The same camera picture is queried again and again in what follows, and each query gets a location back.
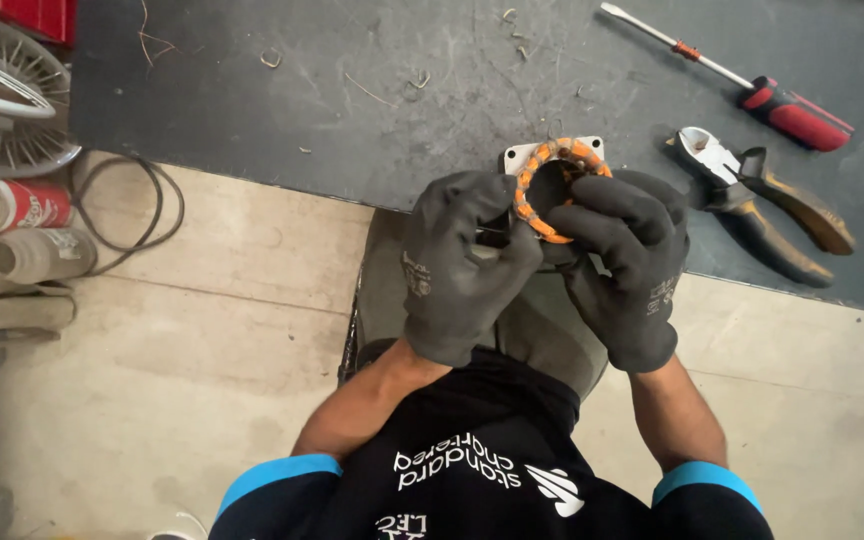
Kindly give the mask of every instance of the white plastic bottle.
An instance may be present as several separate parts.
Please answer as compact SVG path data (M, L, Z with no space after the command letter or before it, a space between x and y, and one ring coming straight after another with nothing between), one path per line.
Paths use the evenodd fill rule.
M0 277L16 284L82 276L96 258L92 239L75 228L18 228L0 235Z

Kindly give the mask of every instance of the black cable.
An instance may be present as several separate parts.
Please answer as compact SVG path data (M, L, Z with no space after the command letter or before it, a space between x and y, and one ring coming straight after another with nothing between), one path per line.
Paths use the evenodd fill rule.
M102 234L96 229L95 224L92 223L92 218L89 213L86 212L86 208L83 205L83 201L86 198L86 195L89 193L92 184L95 182L95 179L98 178L99 174L110 168L111 166L117 166L120 164L130 164L136 163L138 166L142 167L142 170L149 176L149 180L151 180L151 186L155 188L155 212L151 216L151 221L149 222L149 227L145 229L145 232L139 236L139 239L135 241L135 244L132 246L118 246L107 240ZM164 197L162 195L162 182L159 180L159 177L165 179L165 182L169 184L169 187L172 188L175 192L175 198L178 200L178 215L175 216L174 225L165 231L162 236L146 243L146 240L149 240L149 237L156 230L156 227L159 226L159 220L162 217L162 206L164 202ZM76 187L75 181L73 180L73 175L71 172L68 177L68 189L71 194L72 206L78 211L78 214L81 216L82 222L85 224L85 227L88 229L92 237L95 240L98 240L106 248L121 253L121 255L116 258L114 261L109 264L105 264L104 266L98 269L91 269L88 273L85 274L87 277L98 276L100 274L105 274L106 272L112 270L119 264L123 264L126 260L135 255L140 251L145 251L150 248L154 248L162 242L171 239L175 233L179 230L179 227L182 227L183 220L186 219L186 198L183 197L183 190L179 189L179 185L176 184L176 181L172 179L165 171L162 170L162 167L158 165L151 164L149 161L142 159L141 157L132 157L128 155L117 155L114 157L110 157L105 161L102 161L98 165L92 167L92 170L88 171L88 175L85 176L85 180L82 181L81 185Z

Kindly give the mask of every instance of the black t-shirt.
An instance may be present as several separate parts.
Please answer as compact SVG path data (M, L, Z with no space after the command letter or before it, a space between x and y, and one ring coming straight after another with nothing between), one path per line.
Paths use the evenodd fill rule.
M772 538L752 491L716 465L669 472L651 508L596 477L570 438L578 412L565 384L475 350L343 468L312 454L245 472L209 538Z

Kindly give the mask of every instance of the forearm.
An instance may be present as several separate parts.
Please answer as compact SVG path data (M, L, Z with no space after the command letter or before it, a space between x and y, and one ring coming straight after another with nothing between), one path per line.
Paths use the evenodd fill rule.
M651 373L629 374L635 423L662 472L687 461L728 467L726 436L677 355Z
M292 456L326 454L341 463L382 429L406 396L450 370L418 357L399 339L318 406L298 435Z

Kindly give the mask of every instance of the person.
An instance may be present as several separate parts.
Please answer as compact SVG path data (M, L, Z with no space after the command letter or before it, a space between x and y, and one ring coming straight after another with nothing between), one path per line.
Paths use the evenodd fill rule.
M400 334L359 351L374 361L315 410L291 456L234 481L210 539L772 537L675 353L684 198L642 173L579 178L574 201L544 216L573 242L544 248L515 220L497 256L476 254L477 226L507 213L514 189L478 172L428 186L398 230ZM574 306L552 312L598 338L598 364L541 313L508 315L544 260ZM628 374L663 474L651 505L597 477L570 438L608 363Z

